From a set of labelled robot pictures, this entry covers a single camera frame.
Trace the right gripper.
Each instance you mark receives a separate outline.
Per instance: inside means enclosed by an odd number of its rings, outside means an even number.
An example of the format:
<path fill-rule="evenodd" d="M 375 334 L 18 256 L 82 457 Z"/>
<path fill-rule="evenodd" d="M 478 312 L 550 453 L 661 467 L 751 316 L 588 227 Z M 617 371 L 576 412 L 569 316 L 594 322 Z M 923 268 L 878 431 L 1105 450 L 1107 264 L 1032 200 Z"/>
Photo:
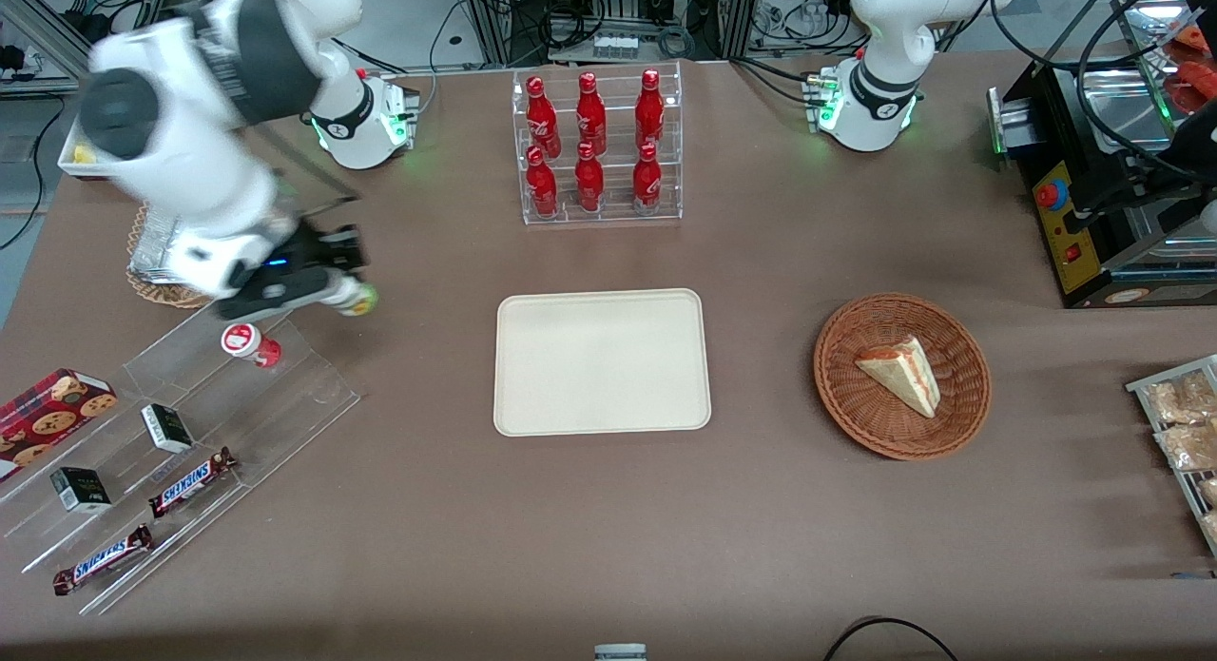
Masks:
<path fill-rule="evenodd" d="M 365 250 L 361 250 L 361 236 L 357 226 L 340 226 L 330 233 L 329 243 L 321 239 L 321 233 L 309 222 L 301 222 L 295 233 L 282 243 L 275 246 L 267 258 L 267 271 L 285 276 L 313 267 L 340 268 L 344 274 L 357 274 L 368 267 Z"/>

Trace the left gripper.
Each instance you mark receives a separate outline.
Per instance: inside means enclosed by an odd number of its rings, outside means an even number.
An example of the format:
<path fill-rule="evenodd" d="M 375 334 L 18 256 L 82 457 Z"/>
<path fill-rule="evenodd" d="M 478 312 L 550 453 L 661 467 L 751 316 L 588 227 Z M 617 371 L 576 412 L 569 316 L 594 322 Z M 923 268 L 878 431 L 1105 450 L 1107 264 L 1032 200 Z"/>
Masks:
<path fill-rule="evenodd" d="M 1215 155 L 1190 151 L 1182 157 L 1179 155 L 1168 157 L 1168 162 L 1182 170 L 1194 170 L 1201 177 L 1216 175 Z M 1202 185 L 1187 177 L 1179 177 L 1168 168 L 1151 166 L 1148 159 L 1129 157 L 1127 166 L 1134 174 L 1131 205 L 1084 209 L 1077 203 L 1069 203 L 1062 211 L 1062 233 L 1082 235 L 1084 231 L 1090 231 L 1099 233 L 1100 236 L 1133 236 L 1131 215 L 1140 211 L 1140 207 L 1184 203 L 1200 213 L 1215 197 L 1212 185 Z"/>

